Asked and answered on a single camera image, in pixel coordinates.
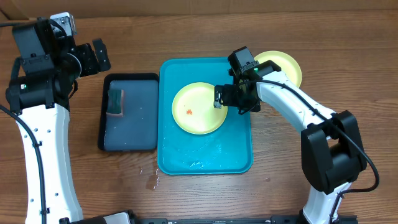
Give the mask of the green orange sponge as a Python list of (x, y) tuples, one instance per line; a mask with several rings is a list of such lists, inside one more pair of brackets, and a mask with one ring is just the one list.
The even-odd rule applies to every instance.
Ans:
[(124, 90), (109, 90), (106, 114), (109, 116), (123, 116)]

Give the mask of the yellow plate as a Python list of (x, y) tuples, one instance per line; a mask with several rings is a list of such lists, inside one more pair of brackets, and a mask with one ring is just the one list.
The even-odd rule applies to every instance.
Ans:
[(270, 50), (258, 54), (254, 59), (259, 63), (264, 63), (268, 60), (275, 62), (296, 87), (299, 88), (301, 86), (302, 70), (297, 61), (290, 55), (284, 52)]
[(196, 82), (184, 86), (172, 102), (172, 116), (178, 126), (191, 134), (208, 134), (225, 121), (228, 107), (214, 107), (215, 86)]

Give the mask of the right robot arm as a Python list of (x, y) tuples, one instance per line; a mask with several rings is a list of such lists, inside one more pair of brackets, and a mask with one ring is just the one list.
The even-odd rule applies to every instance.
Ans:
[(302, 170), (311, 189), (298, 223), (354, 223), (337, 214), (343, 195), (367, 167), (353, 114), (317, 103), (271, 60), (232, 64), (229, 74), (231, 84), (215, 86), (215, 108), (237, 107), (244, 114), (258, 112), (265, 102), (300, 134)]

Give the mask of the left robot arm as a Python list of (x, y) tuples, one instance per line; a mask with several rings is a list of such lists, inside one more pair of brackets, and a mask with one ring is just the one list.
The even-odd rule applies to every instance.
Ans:
[(18, 44), (6, 90), (19, 127), (27, 174), (26, 223), (104, 223), (86, 220), (78, 202), (68, 149), (69, 99), (77, 78), (111, 68), (101, 39), (76, 46), (72, 37)]

